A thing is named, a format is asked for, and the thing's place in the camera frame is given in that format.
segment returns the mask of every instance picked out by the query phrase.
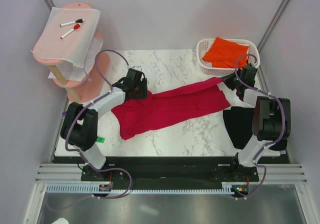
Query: orange cloth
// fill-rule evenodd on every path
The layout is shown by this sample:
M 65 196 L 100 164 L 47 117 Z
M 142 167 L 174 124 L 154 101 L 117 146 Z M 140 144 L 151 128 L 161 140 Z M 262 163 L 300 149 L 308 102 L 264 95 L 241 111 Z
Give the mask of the orange cloth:
M 238 58 L 247 53 L 249 47 L 217 37 L 210 50 L 202 60 L 212 63 L 213 68 L 235 68 Z M 247 56 L 244 56 L 238 64 L 239 68 L 247 65 Z

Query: black cloth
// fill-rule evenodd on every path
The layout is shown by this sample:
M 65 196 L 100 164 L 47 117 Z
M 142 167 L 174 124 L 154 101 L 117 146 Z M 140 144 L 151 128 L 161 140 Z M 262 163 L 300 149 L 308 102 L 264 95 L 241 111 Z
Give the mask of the black cloth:
M 252 137 L 252 121 L 254 118 L 254 108 L 233 106 L 231 110 L 223 111 L 223 120 L 226 131 L 237 149 L 243 149 Z M 283 151 L 287 148 L 287 139 L 282 139 L 269 149 L 273 151 Z

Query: marble table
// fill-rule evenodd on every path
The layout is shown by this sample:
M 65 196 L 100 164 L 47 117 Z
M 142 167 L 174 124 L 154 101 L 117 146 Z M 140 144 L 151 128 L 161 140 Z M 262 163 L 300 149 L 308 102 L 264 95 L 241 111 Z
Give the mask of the marble table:
M 152 93 L 179 88 L 200 82 L 212 76 L 200 71 L 196 51 L 184 50 L 126 50 L 120 51 L 131 66 L 141 66 L 148 79 L 148 90 Z M 116 54 L 109 53 L 111 66 L 106 75 L 114 83 L 127 74 L 125 62 Z M 252 107 L 239 100 L 236 91 L 229 90 L 224 83 L 219 88 L 231 106 Z M 101 93 L 109 89 L 105 83 Z M 98 121 L 98 136 L 105 138 L 98 143 L 105 156 L 234 156 L 234 148 L 223 120 L 223 112 L 183 121 L 160 130 L 151 130 L 123 140 L 120 126 L 110 111 Z M 268 150 L 266 156 L 279 156 L 278 151 Z M 65 140 L 60 138 L 55 156 L 78 156 L 65 150 Z

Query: plastic basket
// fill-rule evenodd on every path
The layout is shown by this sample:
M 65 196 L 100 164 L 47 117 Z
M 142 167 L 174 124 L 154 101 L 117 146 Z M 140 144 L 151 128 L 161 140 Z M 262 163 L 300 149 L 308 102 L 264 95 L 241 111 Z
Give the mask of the plastic basket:
M 243 46 L 248 46 L 248 52 L 249 54 L 253 54 L 256 56 L 256 63 L 253 64 L 255 59 L 252 56 L 249 56 L 249 63 L 252 63 L 255 68 L 258 68 L 260 66 L 260 57 L 258 53 L 258 49 L 255 44 L 253 44 L 249 40 L 242 40 L 242 39 L 225 39 L 227 41 L 233 42 L 233 43 L 238 43 Z M 217 68 L 217 67 L 212 67 L 211 62 L 207 62 L 205 60 L 202 60 L 204 55 L 209 51 L 211 48 L 212 44 L 214 43 L 215 38 L 211 39 L 203 39 L 198 42 L 196 45 L 196 58 L 198 59 L 198 63 L 200 65 L 200 69 L 204 74 L 207 75 L 214 75 L 214 76 L 226 76 L 235 71 L 234 68 Z

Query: green object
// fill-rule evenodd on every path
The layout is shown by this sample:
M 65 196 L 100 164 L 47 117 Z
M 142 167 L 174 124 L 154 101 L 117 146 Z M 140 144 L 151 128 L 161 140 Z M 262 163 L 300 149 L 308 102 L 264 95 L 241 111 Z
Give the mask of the green object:
M 104 143 L 105 142 L 105 138 L 98 136 L 97 139 L 96 139 L 96 142 L 97 143 Z

